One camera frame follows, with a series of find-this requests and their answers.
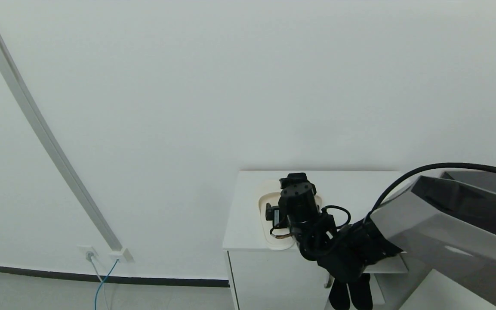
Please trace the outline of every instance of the black baseboard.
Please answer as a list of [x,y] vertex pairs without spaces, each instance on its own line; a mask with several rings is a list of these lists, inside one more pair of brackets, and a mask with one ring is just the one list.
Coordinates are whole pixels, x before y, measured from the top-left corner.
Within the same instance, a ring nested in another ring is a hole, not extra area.
[[[82,275],[78,273],[57,273],[54,271],[39,271],[11,267],[0,267],[0,273],[12,275],[44,277],[49,279],[99,282],[95,275]],[[167,285],[167,286],[201,286],[201,287],[229,287],[228,280],[213,279],[168,279],[148,277],[118,277],[109,276],[106,283],[137,284],[137,285]]]

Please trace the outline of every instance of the wire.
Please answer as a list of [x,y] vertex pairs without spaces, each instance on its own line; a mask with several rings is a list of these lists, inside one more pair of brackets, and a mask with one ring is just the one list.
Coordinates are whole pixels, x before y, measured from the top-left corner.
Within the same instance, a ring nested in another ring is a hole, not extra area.
[[391,185],[389,185],[384,192],[379,196],[378,200],[372,206],[372,209],[366,216],[364,217],[363,223],[366,222],[366,219],[370,216],[372,212],[374,212],[385,200],[387,195],[391,191],[393,191],[399,184],[401,184],[404,180],[407,180],[409,177],[419,174],[424,171],[429,171],[433,169],[447,169],[447,168],[455,168],[455,169],[472,169],[472,170],[479,170],[479,171],[485,171],[485,172],[491,172],[491,173],[496,173],[496,167],[494,166],[489,166],[489,165],[481,165],[481,164],[472,164],[472,163],[435,163],[435,164],[429,164],[429,165],[424,165],[421,167],[417,167],[416,169],[413,169],[411,171],[408,171],[407,173],[403,174],[399,179],[395,180]]
[[336,240],[334,240],[334,243],[327,250],[324,250],[324,251],[318,251],[315,249],[311,249],[309,247],[309,238],[317,231],[317,228],[319,228],[319,226],[321,226],[321,224],[327,219],[327,213],[328,212],[326,210],[329,208],[341,210],[341,211],[345,212],[345,214],[347,214],[347,216],[348,216],[348,219],[346,220],[346,222],[340,226],[337,226],[336,229],[340,229],[340,228],[344,227],[345,225],[349,224],[349,222],[351,221],[351,213],[346,208],[342,208],[339,206],[325,206],[324,208],[322,208],[323,214],[321,215],[321,218],[319,220],[317,220],[317,222],[315,224],[313,224],[313,226],[311,226],[311,229],[309,229],[309,231],[303,237],[303,242],[302,242],[303,248],[305,249],[307,254],[309,254],[315,258],[330,254],[339,245],[340,241],[342,241],[345,237],[345,234],[343,235],[343,237],[334,236],[334,237],[336,237]]
[[347,214],[348,219],[346,220],[346,222],[341,224],[340,226],[336,226],[336,229],[340,229],[340,228],[344,227],[345,225],[349,224],[349,222],[351,221],[351,214],[349,213],[349,211],[346,208],[342,208],[339,206],[325,206],[324,208],[322,208],[322,211],[324,212],[324,210],[326,210],[326,209],[342,210],[343,212],[345,212],[345,214]]
[[112,266],[112,269],[108,272],[108,274],[105,276],[104,279],[102,279],[101,284],[99,284],[99,287],[97,288],[97,292],[95,293],[95,302],[94,302],[94,309],[97,310],[97,296],[99,294],[99,291],[101,290],[102,285],[106,282],[106,279],[108,279],[108,276],[110,276],[110,273],[114,270],[114,267],[116,267],[116,264],[119,262],[119,259],[116,259],[116,262],[114,263],[114,266]]
[[[91,263],[91,265],[93,266],[93,269],[95,269],[95,273],[97,275],[97,278],[102,283],[101,275],[99,274],[97,267],[95,267],[95,263],[93,263],[92,256],[89,257],[89,263]],[[110,307],[108,306],[108,301],[106,300],[106,286],[104,286],[104,285],[102,286],[102,296],[105,298],[106,310],[110,310]]]
[[277,239],[286,239],[286,238],[288,238],[288,237],[292,237],[292,236],[293,236],[293,234],[292,234],[292,233],[281,234],[281,235],[278,235],[278,236],[277,236],[276,234],[273,234],[273,231],[274,231],[275,229],[278,229],[278,228],[279,228],[279,226],[281,226],[281,225],[284,223],[284,221],[285,221],[286,219],[287,219],[287,216],[284,216],[284,217],[283,217],[283,219],[282,219],[280,222],[278,222],[278,224],[276,224],[275,226],[273,226],[273,228],[271,228],[271,230],[269,231],[269,234],[270,234],[271,236],[273,236],[273,237],[277,238]]

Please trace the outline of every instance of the black cable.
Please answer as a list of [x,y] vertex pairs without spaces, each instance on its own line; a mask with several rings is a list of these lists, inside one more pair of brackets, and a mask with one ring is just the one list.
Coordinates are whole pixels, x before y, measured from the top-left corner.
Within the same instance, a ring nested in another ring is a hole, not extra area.
[[409,177],[419,174],[424,171],[429,171],[433,169],[448,169],[448,168],[455,168],[455,169],[472,169],[472,170],[480,170],[480,171],[485,171],[485,172],[491,172],[491,173],[496,173],[496,167],[494,166],[489,166],[489,165],[481,165],[481,164],[472,164],[472,163],[436,163],[436,164],[429,164],[429,165],[424,165],[421,167],[417,167],[416,169],[413,169],[411,171],[408,171],[407,173],[403,174],[399,179],[395,180],[391,185],[389,185],[384,192],[379,196],[378,200],[372,206],[372,209],[368,214],[364,217],[363,222],[366,222],[366,219],[372,212],[374,212],[384,201],[384,199],[389,195],[391,191],[393,191],[399,184],[401,184],[404,180],[407,180]]
[[271,236],[273,236],[273,237],[277,238],[277,239],[285,239],[285,238],[288,238],[288,237],[292,237],[292,234],[291,234],[291,233],[281,234],[281,235],[278,235],[278,236],[277,236],[277,235],[275,235],[275,234],[273,234],[273,231],[274,231],[275,229],[278,229],[278,228],[279,228],[279,226],[281,226],[281,225],[284,223],[284,221],[285,221],[286,219],[287,219],[287,216],[284,216],[284,217],[283,217],[283,219],[282,219],[280,222],[278,222],[275,226],[273,226],[273,227],[271,228],[271,230],[269,231],[269,234],[270,234]]
[[313,236],[315,231],[317,231],[317,228],[320,228],[321,224],[327,219],[328,212],[326,210],[329,208],[341,210],[341,211],[345,212],[345,214],[347,214],[347,216],[348,216],[348,219],[346,220],[346,222],[344,224],[336,227],[336,229],[344,227],[345,225],[349,224],[349,222],[351,221],[351,213],[346,208],[342,208],[339,206],[325,206],[324,208],[322,208],[323,214],[321,215],[321,218],[319,220],[317,220],[317,222],[315,224],[313,224],[313,226],[311,226],[311,229],[309,229],[309,231],[303,237],[303,242],[302,242],[302,245],[303,245],[305,251],[307,252],[307,254],[309,254],[313,257],[321,257],[324,255],[330,254],[330,252],[332,252],[333,249],[339,244],[339,241],[341,241],[343,239],[343,238],[338,237],[334,241],[332,246],[330,248],[328,248],[328,250],[326,250],[326,251],[315,251],[314,249],[311,249],[311,247],[309,247],[309,238],[311,238],[311,236]]
[[339,206],[325,206],[324,208],[322,208],[322,211],[324,212],[324,210],[326,210],[326,209],[342,210],[343,212],[345,212],[345,214],[347,214],[348,219],[346,220],[346,222],[341,224],[340,226],[336,226],[336,229],[340,229],[340,228],[344,227],[345,225],[349,224],[349,222],[351,221],[351,214],[349,213],[349,211],[346,208],[342,208]]

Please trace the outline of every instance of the wall outlet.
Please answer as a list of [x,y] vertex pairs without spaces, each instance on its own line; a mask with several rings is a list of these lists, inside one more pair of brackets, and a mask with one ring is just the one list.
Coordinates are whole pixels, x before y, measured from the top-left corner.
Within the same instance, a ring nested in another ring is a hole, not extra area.
[[78,245],[77,249],[82,253],[83,258],[87,257],[88,252],[93,252],[93,257],[97,257],[97,251],[90,245]]
[[127,248],[123,248],[122,251],[113,251],[108,254],[112,260],[118,259],[120,263],[132,263],[133,256]]

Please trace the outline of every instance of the cabinet door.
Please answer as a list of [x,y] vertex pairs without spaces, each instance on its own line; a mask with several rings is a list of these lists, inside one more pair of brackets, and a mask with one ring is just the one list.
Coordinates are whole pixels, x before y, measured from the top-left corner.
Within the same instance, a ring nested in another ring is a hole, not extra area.
[[323,310],[328,272],[297,251],[229,251],[239,310]]

